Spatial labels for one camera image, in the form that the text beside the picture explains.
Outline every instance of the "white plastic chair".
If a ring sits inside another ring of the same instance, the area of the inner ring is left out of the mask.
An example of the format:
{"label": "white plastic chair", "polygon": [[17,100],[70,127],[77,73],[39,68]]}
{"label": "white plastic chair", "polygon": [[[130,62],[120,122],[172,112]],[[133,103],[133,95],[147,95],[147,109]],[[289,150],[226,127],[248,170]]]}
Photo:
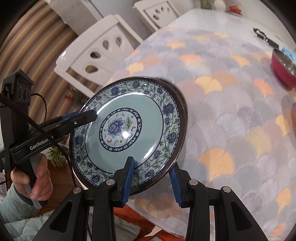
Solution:
{"label": "white plastic chair", "polygon": [[121,16],[108,15],[88,28],[65,49],[58,57],[54,71],[90,98],[94,92],[68,74],[67,70],[72,68],[82,77],[103,86],[118,65],[142,41]]}
{"label": "white plastic chair", "polygon": [[180,17],[179,12],[169,0],[142,0],[136,2],[133,8],[153,32]]}

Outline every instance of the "hand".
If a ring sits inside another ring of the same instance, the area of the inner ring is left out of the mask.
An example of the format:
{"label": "hand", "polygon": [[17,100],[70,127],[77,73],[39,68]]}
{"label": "hand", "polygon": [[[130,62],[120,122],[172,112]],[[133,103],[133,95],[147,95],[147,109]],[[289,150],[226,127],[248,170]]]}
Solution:
{"label": "hand", "polygon": [[44,201],[50,198],[53,187],[50,179],[50,172],[47,169],[47,157],[40,155],[40,163],[36,171],[36,182],[33,186],[31,196],[29,196],[24,188],[24,184],[30,183],[30,178],[24,172],[14,168],[11,172],[11,180],[16,189],[25,197],[31,200]]}

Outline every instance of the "white vase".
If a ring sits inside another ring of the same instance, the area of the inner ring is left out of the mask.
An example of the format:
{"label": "white vase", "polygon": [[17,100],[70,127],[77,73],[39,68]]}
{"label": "white vase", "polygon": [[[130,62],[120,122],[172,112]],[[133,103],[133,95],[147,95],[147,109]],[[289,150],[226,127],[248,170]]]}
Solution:
{"label": "white vase", "polygon": [[223,0],[215,0],[214,7],[217,11],[220,11],[220,12],[226,11],[226,4]]}

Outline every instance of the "metal bowl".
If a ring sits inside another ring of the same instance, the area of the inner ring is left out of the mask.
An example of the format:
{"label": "metal bowl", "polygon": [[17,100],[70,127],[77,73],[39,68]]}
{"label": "metal bowl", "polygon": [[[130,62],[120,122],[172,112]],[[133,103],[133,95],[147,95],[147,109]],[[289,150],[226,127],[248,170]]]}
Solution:
{"label": "metal bowl", "polygon": [[296,87],[296,65],[282,51],[274,49],[271,58],[272,68],[281,82]]}

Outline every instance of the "metal screw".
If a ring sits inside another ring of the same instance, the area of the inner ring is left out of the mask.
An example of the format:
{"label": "metal screw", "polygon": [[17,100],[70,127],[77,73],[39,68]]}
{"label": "metal screw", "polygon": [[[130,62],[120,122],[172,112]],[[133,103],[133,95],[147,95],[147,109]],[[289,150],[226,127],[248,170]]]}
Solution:
{"label": "metal screw", "polygon": [[191,179],[191,180],[189,181],[189,184],[195,186],[195,185],[198,184],[198,181],[195,180],[195,179]]}
{"label": "metal screw", "polygon": [[115,181],[113,179],[109,179],[106,181],[107,185],[111,186],[115,183]]}
{"label": "metal screw", "polygon": [[78,194],[78,193],[80,193],[81,192],[81,188],[74,188],[73,189],[73,192],[75,193],[75,194]]}
{"label": "metal screw", "polygon": [[223,191],[229,193],[229,192],[231,192],[231,188],[228,186],[225,186],[225,187],[223,187]]}

